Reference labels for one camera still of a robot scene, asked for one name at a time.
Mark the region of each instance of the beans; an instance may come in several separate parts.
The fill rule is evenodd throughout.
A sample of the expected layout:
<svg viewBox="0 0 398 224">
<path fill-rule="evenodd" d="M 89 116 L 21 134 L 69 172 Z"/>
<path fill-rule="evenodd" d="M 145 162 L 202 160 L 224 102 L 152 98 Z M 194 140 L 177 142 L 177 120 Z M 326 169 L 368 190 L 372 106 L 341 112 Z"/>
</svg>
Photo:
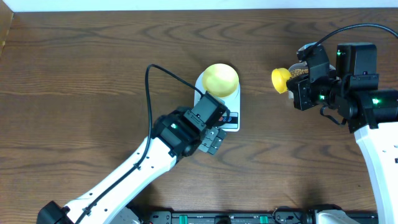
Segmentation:
<svg viewBox="0 0 398 224">
<path fill-rule="evenodd" d="M 292 74 L 292 78 L 294 78 L 299 75 L 308 74 L 308 69 L 295 69 L 291 71 L 290 74 Z"/>
</svg>

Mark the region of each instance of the green connector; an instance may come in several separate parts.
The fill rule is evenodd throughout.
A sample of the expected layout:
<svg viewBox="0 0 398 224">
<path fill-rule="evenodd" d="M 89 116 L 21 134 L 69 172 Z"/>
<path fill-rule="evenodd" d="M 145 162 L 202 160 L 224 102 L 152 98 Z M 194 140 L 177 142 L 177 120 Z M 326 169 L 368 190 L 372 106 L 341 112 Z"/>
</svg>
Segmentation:
<svg viewBox="0 0 398 224">
<path fill-rule="evenodd" d="M 180 215 L 180 224 L 188 224 L 188 216 Z"/>
<path fill-rule="evenodd" d="M 260 216 L 260 224 L 268 224 L 268 216 Z"/>
</svg>

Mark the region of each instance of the wooden table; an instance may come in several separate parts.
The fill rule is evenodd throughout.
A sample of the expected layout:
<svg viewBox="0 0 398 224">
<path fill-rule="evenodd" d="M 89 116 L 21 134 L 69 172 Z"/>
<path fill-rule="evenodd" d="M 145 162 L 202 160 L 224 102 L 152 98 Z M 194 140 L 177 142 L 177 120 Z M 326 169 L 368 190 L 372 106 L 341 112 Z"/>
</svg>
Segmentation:
<svg viewBox="0 0 398 224">
<path fill-rule="evenodd" d="M 216 156 L 197 152 L 151 183 L 142 206 L 253 211 L 335 203 L 375 211 L 354 136 L 299 111 L 272 87 L 271 71 L 338 27 L 398 29 L 398 9 L 17 13 L 0 62 L 0 223 L 33 223 L 106 177 L 147 133 L 144 72 L 157 63 L 190 83 L 228 63 L 242 88 L 241 130 Z M 398 41 L 377 29 L 325 42 L 374 42 L 380 88 L 398 88 Z M 192 106 L 193 91 L 150 74 L 154 118 Z"/>
</svg>

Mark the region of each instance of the white wall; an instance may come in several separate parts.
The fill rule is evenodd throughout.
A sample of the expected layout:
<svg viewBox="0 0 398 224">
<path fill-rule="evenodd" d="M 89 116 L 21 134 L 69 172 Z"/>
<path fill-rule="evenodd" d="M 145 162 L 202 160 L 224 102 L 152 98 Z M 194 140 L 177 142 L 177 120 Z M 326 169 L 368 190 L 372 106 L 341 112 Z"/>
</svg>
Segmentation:
<svg viewBox="0 0 398 224">
<path fill-rule="evenodd" d="M 3 0 L 14 12 L 398 7 L 398 0 Z"/>
</svg>

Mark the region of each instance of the green light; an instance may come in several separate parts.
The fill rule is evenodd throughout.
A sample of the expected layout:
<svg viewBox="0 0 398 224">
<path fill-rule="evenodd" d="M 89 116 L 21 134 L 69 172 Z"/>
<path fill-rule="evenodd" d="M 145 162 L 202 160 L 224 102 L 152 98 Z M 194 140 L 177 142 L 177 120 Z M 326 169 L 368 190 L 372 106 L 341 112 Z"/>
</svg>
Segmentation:
<svg viewBox="0 0 398 224">
<path fill-rule="evenodd" d="M 373 104 L 381 103 L 381 100 L 379 100 L 379 99 L 374 98 L 374 99 L 372 99 L 372 100 L 373 100 Z"/>
</svg>

